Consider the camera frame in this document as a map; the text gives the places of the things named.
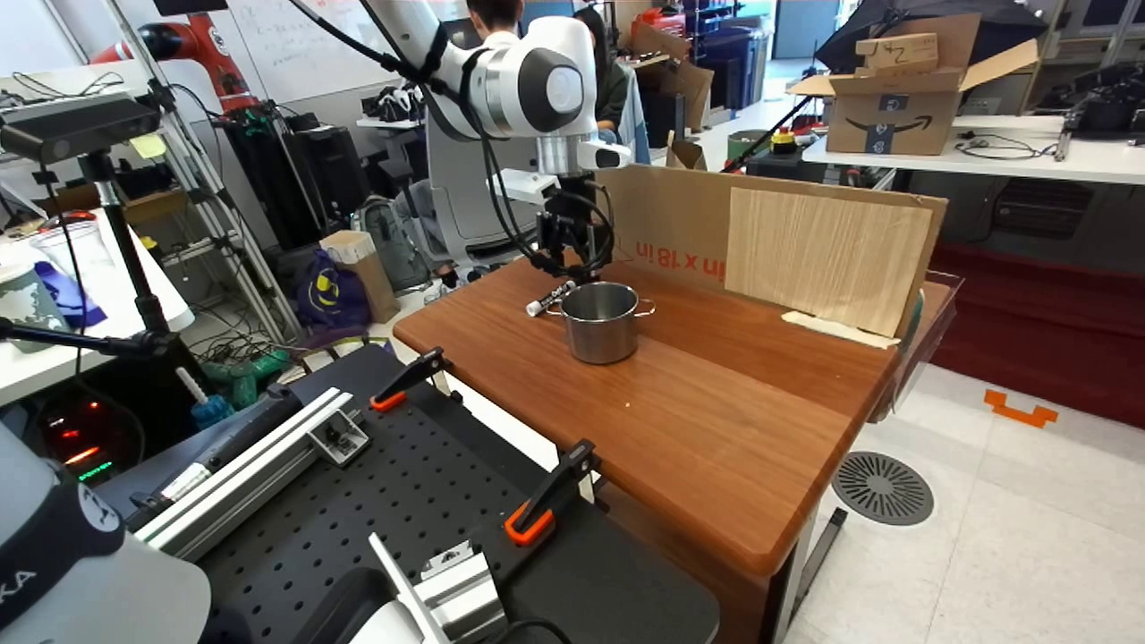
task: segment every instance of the metal bracket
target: metal bracket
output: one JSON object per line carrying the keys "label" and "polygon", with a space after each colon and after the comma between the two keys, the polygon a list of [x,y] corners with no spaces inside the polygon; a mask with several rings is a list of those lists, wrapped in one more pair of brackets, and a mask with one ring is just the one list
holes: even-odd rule
{"label": "metal bracket", "polygon": [[311,428],[309,436],[334,464],[356,463],[356,454],[363,454],[369,444],[369,436],[349,410],[337,410],[325,425]]}
{"label": "metal bracket", "polygon": [[470,541],[430,558],[415,594],[457,644],[481,640],[506,621],[489,562]]}

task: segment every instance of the person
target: person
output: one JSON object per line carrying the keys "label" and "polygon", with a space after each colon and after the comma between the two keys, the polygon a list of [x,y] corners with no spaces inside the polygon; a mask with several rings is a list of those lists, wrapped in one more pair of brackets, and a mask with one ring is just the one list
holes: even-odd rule
{"label": "person", "polygon": [[474,32],[488,41],[489,32],[517,32],[523,21],[523,0],[464,0]]}
{"label": "person", "polygon": [[624,67],[617,66],[612,50],[608,50],[608,36],[605,36],[605,19],[596,6],[580,6],[572,19],[580,19],[588,26],[588,32],[596,36],[596,61],[598,61],[598,131],[602,138],[621,138],[621,116],[630,94],[630,83],[624,76]]}

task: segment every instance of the bag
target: bag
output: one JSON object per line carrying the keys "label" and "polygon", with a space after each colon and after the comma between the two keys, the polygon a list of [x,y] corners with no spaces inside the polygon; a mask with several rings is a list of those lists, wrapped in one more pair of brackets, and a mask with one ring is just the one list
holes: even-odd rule
{"label": "bag", "polygon": [[319,246],[309,266],[296,273],[293,310],[309,328],[369,328],[374,310],[363,278],[350,268],[342,268]]}

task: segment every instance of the wooden table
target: wooden table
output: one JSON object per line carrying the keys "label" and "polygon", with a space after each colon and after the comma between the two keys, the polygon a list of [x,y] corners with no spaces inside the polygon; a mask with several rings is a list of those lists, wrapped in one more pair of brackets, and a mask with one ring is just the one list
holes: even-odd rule
{"label": "wooden table", "polygon": [[580,366],[562,317],[526,317],[526,299],[556,287],[526,260],[399,323],[399,339],[444,347],[457,378],[557,448],[590,441],[624,489],[621,524],[720,594],[723,640],[761,640],[769,584],[858,425],[896,390],[897,349],[819,335],[782,323],[782,306],[654,273],[605,275],[654,303],[624,366]]}

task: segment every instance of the table leg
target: table leg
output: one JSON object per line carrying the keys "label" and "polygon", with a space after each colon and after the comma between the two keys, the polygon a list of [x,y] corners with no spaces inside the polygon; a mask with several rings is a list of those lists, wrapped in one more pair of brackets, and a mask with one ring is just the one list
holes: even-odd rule
{"label": "table leg", "polygon": [[701,543],[681,535],[661,518],[644,510],[630,493],[621,485],[602,489],[602,509],[608,509],[608,518],[624,527],[639,543],[661,553],[677,569],[685,569],[690,581],[708,588],[720,602],[720,632],[717,644],[753,644],[753,640],[772,640],[782,599],[772,594],[772,581],[757,581],[732,562],[714,558]]}

